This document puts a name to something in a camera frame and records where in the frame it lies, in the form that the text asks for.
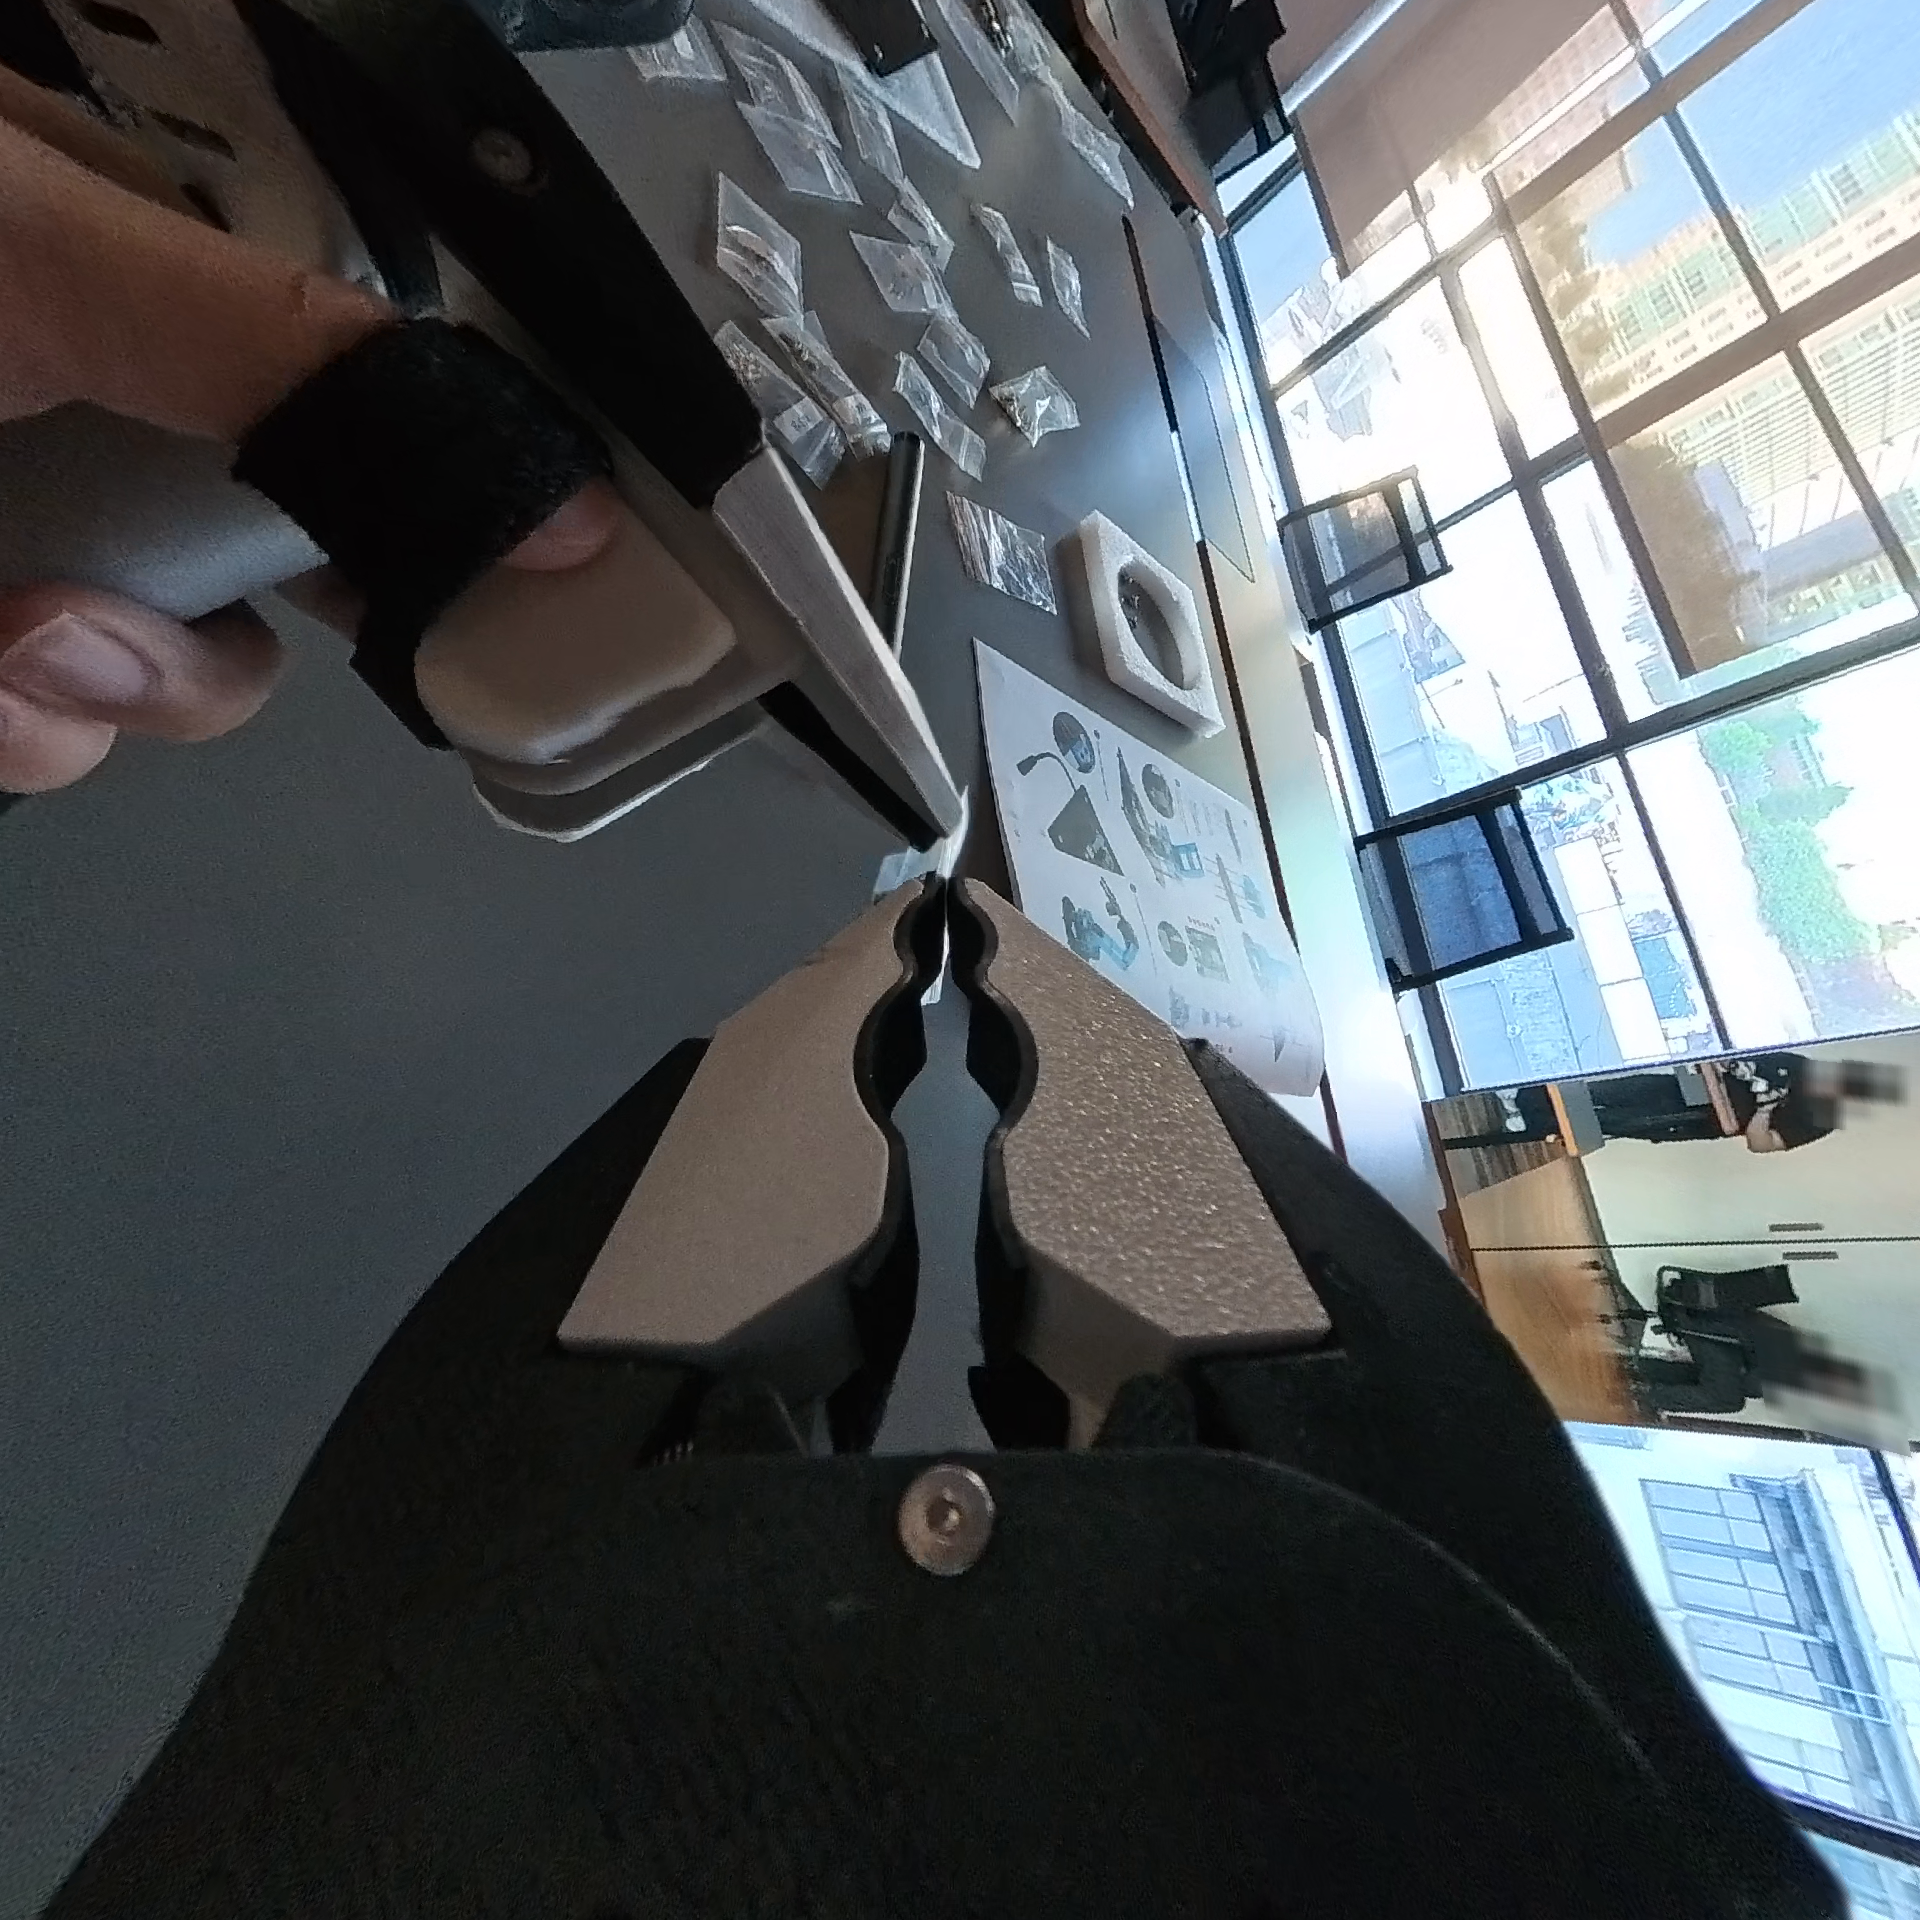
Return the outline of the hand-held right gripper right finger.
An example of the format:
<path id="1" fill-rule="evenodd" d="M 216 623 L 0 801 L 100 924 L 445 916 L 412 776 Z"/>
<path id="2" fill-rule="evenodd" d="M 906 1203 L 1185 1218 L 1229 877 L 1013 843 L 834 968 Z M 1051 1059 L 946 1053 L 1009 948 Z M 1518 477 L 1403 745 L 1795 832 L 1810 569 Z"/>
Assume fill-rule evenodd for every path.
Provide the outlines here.
<path id="1" fill-rule="evenodd" d="M 1329 1344 L 1170 1027 L 977 881 L 950 887 L 950 979 L 995 1111 L 966 1383 L 996 1450 L 1089 1447 L 1131 1380 Z"/>

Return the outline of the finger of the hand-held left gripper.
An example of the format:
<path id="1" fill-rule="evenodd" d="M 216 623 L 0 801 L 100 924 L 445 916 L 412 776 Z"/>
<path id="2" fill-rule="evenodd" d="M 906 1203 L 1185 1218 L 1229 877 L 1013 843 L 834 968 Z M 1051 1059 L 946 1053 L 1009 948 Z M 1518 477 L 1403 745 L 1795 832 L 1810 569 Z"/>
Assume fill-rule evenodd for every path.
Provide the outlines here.
<path id="1" fill-rule="evenodd" d="M 874 764 L 862 736 L 836 727 L 832 713 L 809 697 L 760 697 L 742 705 L 741 717 L 795 784 L 852 805 L 910 848 L 928 851 L 941 840 L 941 827 L 920 801 L 899 792 Z"/>
<path id="2" fill-rule="evenodd" d="M 714 522 L 800 637 L 795 688 L 824 724 L 814 752 L 902 840 L 958 832 L 962 797 L 922 697 L 778 451 L 721 488 Z"/>

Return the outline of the group of small clear bags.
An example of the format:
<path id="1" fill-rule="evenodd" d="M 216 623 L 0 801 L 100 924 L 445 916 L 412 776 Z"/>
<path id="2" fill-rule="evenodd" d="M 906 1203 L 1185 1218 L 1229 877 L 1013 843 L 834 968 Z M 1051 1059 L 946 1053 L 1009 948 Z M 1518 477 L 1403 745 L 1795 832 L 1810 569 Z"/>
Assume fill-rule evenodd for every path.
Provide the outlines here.
<path id="1" fill-rule="evenodd" d="M 960 55 L 1017 121 L 1022 76 L 990 26 L 1027 20 L 996 5 L 906 7 L 908 28 L 932 19 L 930 50 L 891 77 L 857 59 L 827 5 L 696 7 L 628 50 L 654 100 L 689 96 L 668 135 L 712 164 L 712 267 L 766 345 L 738 320 L 716 340 L 818 488 L 842 458 L 891 447 L 864 380 L 881 368 L 969 481 L 987 461 L 971 420 L 982 399 L 1028 447 L 1081 425 L 1078 399 L 1034 347 L 1049 311 L 1089 340 L 1077 265 L 1051 233 L 1017 226 L 1013 192 L 1000 205 L 978 194 L 982 141 L 945 64 Z M 1027 239 L 1044 242 L 1049 295 Z"/>

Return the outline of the clear bag with red strip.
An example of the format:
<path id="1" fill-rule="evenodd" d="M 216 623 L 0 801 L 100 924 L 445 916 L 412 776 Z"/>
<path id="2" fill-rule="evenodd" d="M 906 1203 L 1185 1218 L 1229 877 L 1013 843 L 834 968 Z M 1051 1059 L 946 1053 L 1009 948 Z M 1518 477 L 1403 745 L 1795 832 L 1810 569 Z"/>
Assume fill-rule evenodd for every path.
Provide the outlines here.
<path id="1" fill-rule="evenodd" d="M 1049 544 L 1042 535 L 956 491 L 946 495 L 946 514 L 958 557 L 977 586 L 992 587 L 1049 617 L 1058 616 Z"/>

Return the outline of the clear bag of black spacers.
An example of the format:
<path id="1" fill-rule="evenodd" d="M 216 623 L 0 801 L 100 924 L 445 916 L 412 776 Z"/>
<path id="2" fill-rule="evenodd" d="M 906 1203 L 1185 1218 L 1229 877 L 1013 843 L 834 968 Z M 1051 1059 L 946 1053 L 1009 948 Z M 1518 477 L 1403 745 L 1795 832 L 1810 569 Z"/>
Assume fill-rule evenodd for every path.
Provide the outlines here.
<path id="1" fill-rule="evenodd" d="M 960 825 L 948 832 L 934 848 L 914 851 L 914 859 L 902 872 L 902 882 L 908 881 L 923 881 L 923 877 L 940 877 L 950 881 L 958 872 L 960 858 L 969 845 L 971 832 L 971 786 L 960 789 Z M 941 936 L 941 957 L 940 968 L 934 969 L 930 984 L 922 992 L 922 1009 L 932 1009 L 945 997 L 945 984 L 948 979 L 948 960 L 950 960 L 950 938 L 945 931 Z"/>

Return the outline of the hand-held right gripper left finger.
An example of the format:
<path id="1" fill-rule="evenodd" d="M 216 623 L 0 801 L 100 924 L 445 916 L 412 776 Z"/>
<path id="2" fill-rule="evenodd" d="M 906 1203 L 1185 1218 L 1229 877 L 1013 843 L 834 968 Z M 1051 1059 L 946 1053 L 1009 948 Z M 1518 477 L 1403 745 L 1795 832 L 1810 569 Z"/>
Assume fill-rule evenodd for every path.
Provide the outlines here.
<path id="1" fill-rule="evenodd" d="M 920 1300 L 896 1105 L 925 1064 L 945 881 L 896 887 L 696 1048 L 560 1346 L 818 1408 L 874 1447 Z"/>

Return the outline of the large glazed window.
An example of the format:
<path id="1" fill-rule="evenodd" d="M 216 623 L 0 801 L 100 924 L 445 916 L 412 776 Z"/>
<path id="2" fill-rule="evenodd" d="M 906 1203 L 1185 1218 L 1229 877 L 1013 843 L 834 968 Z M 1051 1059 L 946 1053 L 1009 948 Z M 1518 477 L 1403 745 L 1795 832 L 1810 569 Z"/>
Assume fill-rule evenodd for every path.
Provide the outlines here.
<path id="1" fill-rule="evenodd" d="M 1576 940 L 1410 997 L 1446 1090 L 1916 1028 L 1917 7 L 1602 3 L 1641 85 L 1440 245 L 1233 191 L 1290 509 L 1452 575 L 1325 629 L 1363 827 L 1515 786 Z M 1276 69 L 1394 5 L 1282 5 Z"/>
<path id="2" fill-rule="evenodd" d="M 1666 1639 L 1851 1916 L 1917 1916 L 1908 1455 L 1568 1424 Z"/>

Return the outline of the black swivel office chair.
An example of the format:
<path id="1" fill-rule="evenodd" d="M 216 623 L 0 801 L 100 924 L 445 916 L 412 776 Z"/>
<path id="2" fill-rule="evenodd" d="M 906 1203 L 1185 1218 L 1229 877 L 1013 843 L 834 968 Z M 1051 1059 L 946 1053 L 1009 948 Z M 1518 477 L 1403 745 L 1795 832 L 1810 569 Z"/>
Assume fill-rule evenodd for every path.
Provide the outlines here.
<path id="1" fill-rule="evenodd" d="M 1722 1418 L 1770 1391 L 1809 1385 L 1800 1335 L 1771 1314 L 1800 1305 L 1785 1263 L 1734 1272 L 1661 1264 L 1654 1284 L 1659 1329 L 1686 1353 L 1638 1365 L 1654 1412 Z"/>

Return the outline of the printed instruction booklet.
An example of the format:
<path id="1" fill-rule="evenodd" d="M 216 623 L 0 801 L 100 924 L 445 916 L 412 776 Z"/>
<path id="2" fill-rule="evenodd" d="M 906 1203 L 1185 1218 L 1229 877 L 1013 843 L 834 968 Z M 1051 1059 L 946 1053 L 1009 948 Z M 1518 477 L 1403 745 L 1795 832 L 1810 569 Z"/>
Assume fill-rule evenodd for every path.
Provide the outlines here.
<path id="1" fill-rule="evenodd" d="M 1016 906 L 1270 1097 L 1318 1097 L 1323 1025 L 1258 817 L 981 641 L 974 660 Z"/>

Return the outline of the black mesh office chair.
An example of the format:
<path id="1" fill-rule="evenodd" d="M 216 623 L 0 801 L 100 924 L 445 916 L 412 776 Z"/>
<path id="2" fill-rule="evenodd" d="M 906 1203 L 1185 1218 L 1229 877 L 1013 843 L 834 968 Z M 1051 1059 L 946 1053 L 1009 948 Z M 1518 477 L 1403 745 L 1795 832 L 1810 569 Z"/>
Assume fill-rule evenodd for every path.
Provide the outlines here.
<path id="1" fill-rule="evenodd" d="M 1307 634 L 1452 575 L 1416 467 L 1281 519 L 1281 553 Z"/>
<path id="2" fill-rule="evenodd" d="M 1576 940 L 1515 786 L 1364 832 L 1353 851 L 1394 994 Z"/>

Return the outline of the dark grey desk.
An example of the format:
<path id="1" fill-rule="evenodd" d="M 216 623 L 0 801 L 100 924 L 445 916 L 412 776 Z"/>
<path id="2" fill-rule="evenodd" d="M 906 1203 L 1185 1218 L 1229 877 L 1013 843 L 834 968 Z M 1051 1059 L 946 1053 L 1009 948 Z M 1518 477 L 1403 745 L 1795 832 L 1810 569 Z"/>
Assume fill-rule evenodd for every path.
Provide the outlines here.
<path id="1" fill-rule="evenodd" d="M 1137 155 L 1125 209 L 1044 85 L 1010 119 L 946 26 L 981 167 L 901 128 L 956 240 L 948 285 L 995 373 L 1046 364 L 1081 423 L 1028 449 L 992 399 L 982 489 L 1070 535 L 1104 512 L 1206 603 L 1155 362 L 1206 367 L 1209 300 Z M 788 199 L 731 88 L 651 85 L 612 50 L 526 61 L 704 325 L 724 169 L 797 233 L 808 301 L 910 425 L 849 231 Z M 1046 280 L 1074 257 L 1090 336 L 1010 300 L 971 223 L 996 205 Z M 1188 745 L 1106 683 L 1078 619 L 974 587 L 928 451 L 902 666 L 956 784 L 962 873 L 1010 895 L 974 636 L 1256 792 L 1233 723 Z M 669 1048 L 714 1028 L 872 899 L 893 837 L 774 730 L 571 845 L 498 827 L 451 757 L 369 696 L 345 644 L 269 603 L 289 679 L 204 748 L 128 744 L 5 821 L 5 1916 L 37 1916 L 157 1755 L 301 1469 L 401 1320 Z"/>

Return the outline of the person's left hand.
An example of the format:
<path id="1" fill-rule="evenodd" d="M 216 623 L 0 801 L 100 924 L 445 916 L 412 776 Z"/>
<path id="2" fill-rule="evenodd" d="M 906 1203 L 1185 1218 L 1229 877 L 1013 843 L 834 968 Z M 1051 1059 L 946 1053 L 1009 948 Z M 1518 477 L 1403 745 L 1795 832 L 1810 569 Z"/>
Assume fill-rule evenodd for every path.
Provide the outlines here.
<path id="1" fill-rule="evenodd" d="M 204 225 L 12 69 L 3 175 L 5 425 L 86 408 L 210 443 L 321 544 L 376 696 L 488 778 L 585 752 L 571 792 L 640 752 L 612 736 L 666 685 L 640 587 L 669 556 L 534 370 Z"/>

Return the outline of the black electric screwdriver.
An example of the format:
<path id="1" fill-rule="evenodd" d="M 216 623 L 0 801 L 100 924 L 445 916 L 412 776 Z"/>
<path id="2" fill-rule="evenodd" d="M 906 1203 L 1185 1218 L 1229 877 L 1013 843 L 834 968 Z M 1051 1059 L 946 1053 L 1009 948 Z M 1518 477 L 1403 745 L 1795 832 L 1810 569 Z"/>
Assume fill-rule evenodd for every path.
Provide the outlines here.
<path id="1" fill-rule="evenodd" d="M 925 443 L 901 432 L 886 451 L 874 541 L 869 605 L 893 655 L 906 644 L 906 610 L 922 527 Z"/>

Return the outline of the beige roller blind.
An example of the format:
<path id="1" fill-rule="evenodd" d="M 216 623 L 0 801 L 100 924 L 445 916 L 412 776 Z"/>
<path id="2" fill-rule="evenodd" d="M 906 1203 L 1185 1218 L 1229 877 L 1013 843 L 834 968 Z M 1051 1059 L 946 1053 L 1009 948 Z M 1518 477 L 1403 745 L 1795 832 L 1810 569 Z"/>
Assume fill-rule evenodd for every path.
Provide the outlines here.
<path id="1" fill-rule="evenodd" d="M 1290 93 L 1336 273 L 1357 274 L 1425 225 L 1446 245 L 1566 157 L 1641 88 L 1621 7 L 1440 3 L 1394 12 Z"/>

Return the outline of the white foam square with hole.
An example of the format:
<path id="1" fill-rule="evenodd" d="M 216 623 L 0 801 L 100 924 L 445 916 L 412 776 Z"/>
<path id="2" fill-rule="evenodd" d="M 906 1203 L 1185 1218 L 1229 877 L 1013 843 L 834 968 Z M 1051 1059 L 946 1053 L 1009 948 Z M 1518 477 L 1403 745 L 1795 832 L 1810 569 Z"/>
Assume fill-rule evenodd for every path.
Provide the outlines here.
<path id="1" fill-rule="evenodd" d="M 1190 736 L 1221 735 L 1202 617 L 1185 579 L 1102 512 L 1078 519 L 1060 553 L 1106 681 Z"/>

